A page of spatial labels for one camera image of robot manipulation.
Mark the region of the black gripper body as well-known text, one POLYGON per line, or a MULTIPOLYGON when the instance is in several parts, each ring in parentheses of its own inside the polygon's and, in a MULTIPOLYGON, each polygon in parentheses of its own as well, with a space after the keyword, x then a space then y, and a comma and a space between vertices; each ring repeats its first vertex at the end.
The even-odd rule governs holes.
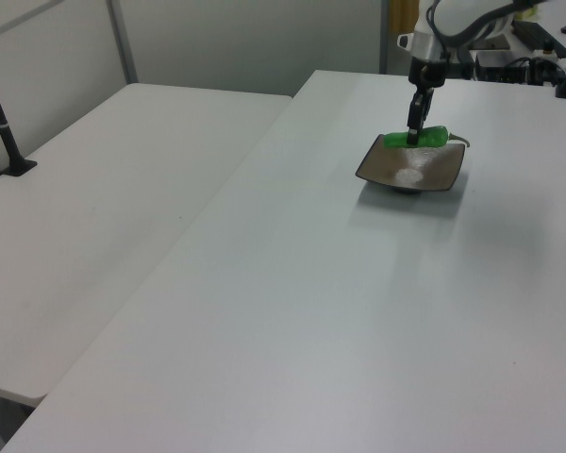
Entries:
POLYGON ((445 60, 424 60, 411 58, 408 80, 417 91, 437 89, 444 85, 447 77, 447 62, 445 60))

